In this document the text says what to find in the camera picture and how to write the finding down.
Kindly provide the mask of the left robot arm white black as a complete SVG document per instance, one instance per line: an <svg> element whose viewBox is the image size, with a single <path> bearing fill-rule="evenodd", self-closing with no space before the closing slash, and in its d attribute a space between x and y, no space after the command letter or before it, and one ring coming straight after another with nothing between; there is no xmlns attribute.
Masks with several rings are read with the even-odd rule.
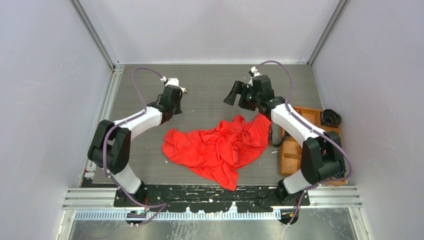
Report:
<svg viewBox="0 0 424 240"><path fill-rule="evenodd" d="M142 190L144 183L129 164L131 143L147 130L180 114L184 91L180 86L167 85L145 109L115 122L104 119L97 125L87 158L111 175L127 192L126 200L135 207L145 202L146 193Z"/></svg>

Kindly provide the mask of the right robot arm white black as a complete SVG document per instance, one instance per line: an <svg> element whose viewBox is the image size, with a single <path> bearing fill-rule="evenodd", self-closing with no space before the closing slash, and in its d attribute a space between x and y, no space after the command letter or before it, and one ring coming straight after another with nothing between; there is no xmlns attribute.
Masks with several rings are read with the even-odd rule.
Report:
<svg viewBox="0 0 424 240"><path fill-rule="evenodd" d="M301 147L300 169L278 182L277 198L281 204L291 205L300 191L346 172L340 135L335 131L326 132L299 115L285 98L275 95L267 75L254 76L248 83L235 81L223 101L234 105L237 96L240 108L258 110L288 132Z"/></svg>

